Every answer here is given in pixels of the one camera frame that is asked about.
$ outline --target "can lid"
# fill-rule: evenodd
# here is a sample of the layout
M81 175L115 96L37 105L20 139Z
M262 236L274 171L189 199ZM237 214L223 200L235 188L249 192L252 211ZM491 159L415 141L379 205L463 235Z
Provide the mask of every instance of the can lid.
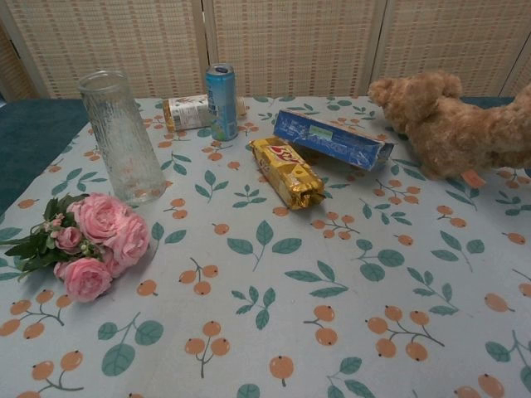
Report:
M234 73L234 68L231 64L212 64L208 67L207 73L209 75L227 75Z

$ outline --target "table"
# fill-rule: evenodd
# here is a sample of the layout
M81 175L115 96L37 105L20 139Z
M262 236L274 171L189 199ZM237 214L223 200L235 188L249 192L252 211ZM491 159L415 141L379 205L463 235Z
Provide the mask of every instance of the table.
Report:
M488 173L479 191L428 181L366 97L246 99L228 143L168 134L161 101L138 102L168 180L137 209L148 258L79 304L50 274L18 283L0 255L2 396L531 394L524 171ZM288 211L247 146L286 107L397 146L380 172L304 153L327 199ZM89 125L70 146L0 217L0 239L27 232L52 195L111 192Z

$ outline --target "cardboard box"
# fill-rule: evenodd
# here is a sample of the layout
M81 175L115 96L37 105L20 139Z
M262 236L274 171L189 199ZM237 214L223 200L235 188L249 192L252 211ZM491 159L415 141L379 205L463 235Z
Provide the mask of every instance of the cardboard box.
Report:
M393 143L287 109L279 112L273 134L364 170L383 165L394 147Z

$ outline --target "clear glass vase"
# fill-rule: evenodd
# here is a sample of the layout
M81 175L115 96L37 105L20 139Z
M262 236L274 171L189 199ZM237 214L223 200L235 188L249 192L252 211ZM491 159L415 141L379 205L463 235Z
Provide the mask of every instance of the clear glass vase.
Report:
M160 197L165 179L125 73L92 73L80 79L78 89L114 194L130 205Z

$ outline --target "plush toy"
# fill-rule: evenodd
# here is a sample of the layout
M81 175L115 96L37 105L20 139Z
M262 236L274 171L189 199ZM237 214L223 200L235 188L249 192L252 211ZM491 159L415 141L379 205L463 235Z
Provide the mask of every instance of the plush toy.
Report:
M368 94L407 135L429 178L531 167L531 84L512 104L491 109L464 104L461 91L457 76L439 71L377 80Z

